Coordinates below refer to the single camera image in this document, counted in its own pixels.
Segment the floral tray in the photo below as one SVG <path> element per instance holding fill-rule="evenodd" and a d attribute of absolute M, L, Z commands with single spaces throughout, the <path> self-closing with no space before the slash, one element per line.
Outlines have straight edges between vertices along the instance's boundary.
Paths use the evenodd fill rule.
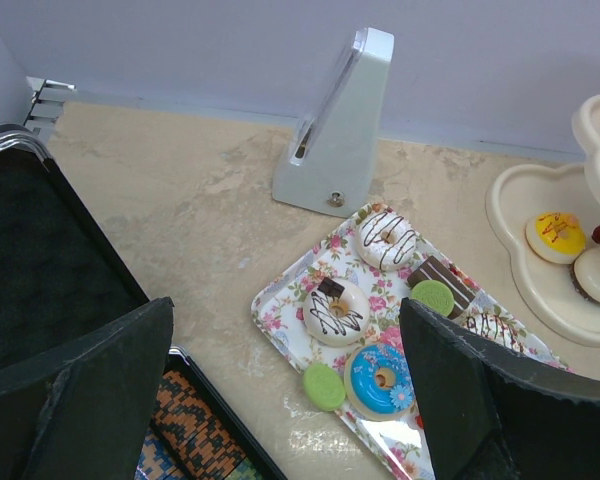
<path fill-rule="evenodd" d="M 361 345 L 383 342 L 402 349 L 398 314 L 400 301 L 409 296 L 407 277 L 429 256 L 435 256 L 474 294 L 463 316 L 490 313 L 517 334 L 523 353 L 557 368 L 567 366 L 498 302 L 459 270 L 444 254 L 417 233 L 411 263 L 394 272 L 366 264 L 354 247 L 355 229 L 372 211 L 389 208 L 367 204 L 342 223 L 300 260 L 260 292 L 251 305 L 252 318 L 262 333 L 300 373 L 310 364 L 330 365 L 341 375 L 348 356 Z M 324 277 L 342 277 L 357 284 L 369 297 L 371 323 L 365 336 L 343 348 L 320 343 L 304 326 L 302 304 Z M 417 404 L 396 421 L 374 422 L 359 414 L 348 401 L 335 412 L 398 479 L 433 479 L 433 469 L 419 422 Z"/>

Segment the white metronome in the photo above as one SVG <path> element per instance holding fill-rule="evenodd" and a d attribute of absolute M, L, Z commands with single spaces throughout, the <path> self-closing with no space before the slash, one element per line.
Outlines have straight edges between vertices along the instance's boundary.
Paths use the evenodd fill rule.
<path fill-rule="evenodd" d="M 349 217 L 367 199 L 393 35 L 363 28 L 340 55 L 317 108 L 300 119 L 273 177 L 273 198 Z"/>

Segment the donut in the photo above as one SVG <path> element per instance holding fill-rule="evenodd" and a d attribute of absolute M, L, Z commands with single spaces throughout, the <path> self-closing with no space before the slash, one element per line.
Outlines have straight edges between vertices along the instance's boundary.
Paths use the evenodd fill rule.
<path fill-rule="evenodd" d="M 362 347 L 349 357 L 344 387 L 355 409 L 378 422 L 401 417 L 415 400 L 407 360 L 383 343 Z"/>
<path fill-rule="evenodd" d="M 576 290 L 586 299 L 600 304 L 600 248 L 586 250 L 571 266 Z"/>
<path fill-rule="evenodd" d="M 485 311 L 467 315 L 463 327 L 514 352 L 524 353 L 518 334 L 495 313 Z"/>
<path fill-rule="evenodd" d="M 547 262 L 570 265 L 584 250 L 587 238 L 570 213 L 547 212 L 529 219 L 525 229 L 531 249 Z"/>
<path fill-rule="evenodd" d="M 359 340 L 370 322 L 369 299 L 343 278 L 325 278 L 304 301 L 302 313 L 309 335 L 332 347 Z"/>
<path fill-rule="evenodd" d="M 372 212 L 356 231 L 358 255 L 379 270 L 398 270 L 407 264 L 416 248 L 416 232 L 401 215 L 389 210 Z"/>

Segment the white cake stand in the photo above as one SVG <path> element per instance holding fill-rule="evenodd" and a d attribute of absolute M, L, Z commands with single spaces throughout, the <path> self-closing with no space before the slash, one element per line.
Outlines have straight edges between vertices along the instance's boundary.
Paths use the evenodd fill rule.
<path fill-rule="evenodd" d="M 487 192 L 487 217 L 509 250 L 513 278 L 529 308 L 564 337 L 600 347 L 600 306 L 575 291 L 567 266 L 541 259 L 525 237 L 527 221 L 548 211 L 574 213 L 588 235 L 600 225 L 600 95 L 574 114 L 572 127 L 585 164 L 506 170 Z M 595 245 L 589 242 L 587 248 Z"/>

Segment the countertop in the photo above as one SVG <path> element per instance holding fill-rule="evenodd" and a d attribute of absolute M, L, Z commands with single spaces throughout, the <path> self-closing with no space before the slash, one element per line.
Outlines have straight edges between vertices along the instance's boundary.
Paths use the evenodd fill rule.
<path fill-rule="evenodd" d="M 255 295 L 342 222 L 274 202 L 284 128 L 68 103 L 49 148 L 149 297 L 170 296 L 186 348 L 289 478 L 391 478 L 250 318 Z M 426 238 L 579 374 L 600 349 L 555 334 L 516 290 L 488 186 L 524 158 L 381 140 L 369 199 Z"/>

